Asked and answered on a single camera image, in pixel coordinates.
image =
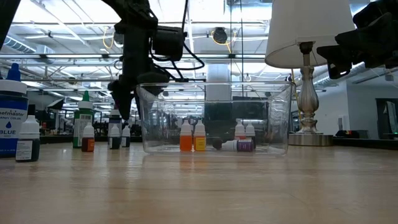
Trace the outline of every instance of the clear plastic bin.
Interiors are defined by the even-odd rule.
[[[149,154],[192,156],[283,156],[287,153],[292,93],[290,82],[145,83],[140,97],[142,139]],[[201,119],[206,151],[181,152],[180,128]],[[216,150],[213,141],[234,139],[237,121],[252,122],[256,130],[253,152]]]

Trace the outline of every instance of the blue bottle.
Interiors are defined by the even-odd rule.
[[[0,157],[15,157],[21,124],[26,120],[28,99],[17,63],[0,80]]]

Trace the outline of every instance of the wooden table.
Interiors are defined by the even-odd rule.
[[[165,157],[140,144],[42,146],[0,160],[0,223],[398,223],[398,152],[291,147],[283,158]]]

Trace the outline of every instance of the ceiling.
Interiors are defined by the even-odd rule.
[[[149,0],[151,9],[162,26],[181,26],[185,0]],[[186,44],[196,54],[259,54],[264,55],[267,47],[269,21],[272,4],[269,0],[242,0],[240,6],[230,6],[224,0],[191,0],[187,15]],[[369,1],[351,0],[354,13]],[[46,46],[45,53],[53,54],[121,54],[122,48],[113,42],[113,25],[119,22],[118,15],[101,0],[22,0],[8,36],[33,49],[36,53]],[[230,51],[226,45],[218,45],[211,38],[215,27],[224,27],[229,35],[233,33]],[[2,54],[21,54],[8,46],[2,48]],[[120,65],[115,59],[56,59],[52,64],[44,64],[28,59],[6,59],[6,62],[19,62],[26,71],[31,71],[28,78],[38,79],[45,75],[50,79],[75,77],[77,79],[112,79],[116,78]],[[242,64],[236,59],[206,59],[209,63],[228,63],[234,81],[241,81]],[[291,71],[266,66],[262,57],[245,59],[244,72],[251,75],[251,81],[282,81]],[[179,67],[192,67],[192,59],[183,59]],[[206,67],[193,72],[184,72],[185,77],[204,77]],[[57,88],[90,88],[87,83],[43,82],[43,85]],[[95,88],[106,89],[108,82],[101,82]],[[93,99],[104,101],[97,93],[90,93]]]

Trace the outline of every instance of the white lampshade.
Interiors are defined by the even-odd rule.
[[[315,42],[311,65],[324,65],[326,59],[317,54],[317,48],[336,45],[337,34],[354,29],[348,0],[274,0],[266,64],[301,68],[303,54],[298,44]]]

